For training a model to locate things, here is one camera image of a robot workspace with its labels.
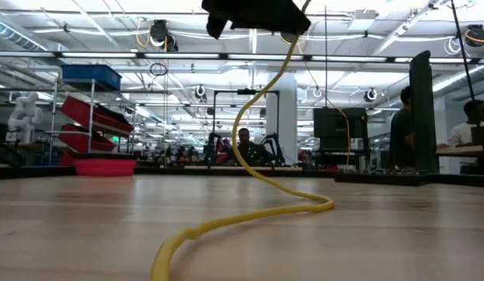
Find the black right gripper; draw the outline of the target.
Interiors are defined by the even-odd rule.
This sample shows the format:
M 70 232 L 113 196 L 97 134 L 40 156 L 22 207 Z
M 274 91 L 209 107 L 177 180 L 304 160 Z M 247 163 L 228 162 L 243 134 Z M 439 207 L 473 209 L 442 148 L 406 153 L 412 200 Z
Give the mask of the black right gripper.
M 208 12 L 206 30 L 218 40 L 228 22 L 230 29 L 263 29 L 301 35 L 311 25 L 293 0 L 203 0 Z

